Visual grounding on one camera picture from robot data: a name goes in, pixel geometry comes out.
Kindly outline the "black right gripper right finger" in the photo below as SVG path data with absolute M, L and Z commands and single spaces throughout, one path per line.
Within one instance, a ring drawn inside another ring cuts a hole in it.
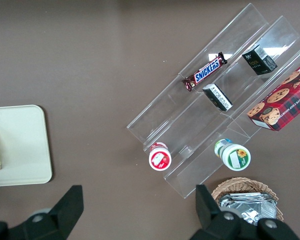
M 237 214 L 220 210 L 208 188 L 202 184 L 195 189 L 195 208 L 201 228 L 192 240 L 257 240 L 257 227 Z

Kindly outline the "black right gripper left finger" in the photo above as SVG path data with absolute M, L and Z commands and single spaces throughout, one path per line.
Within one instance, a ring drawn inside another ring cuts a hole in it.
M 66 240 L 84 211 L 83 187 L 73 185 L 48 211 L 21 225 L 24 240 Z

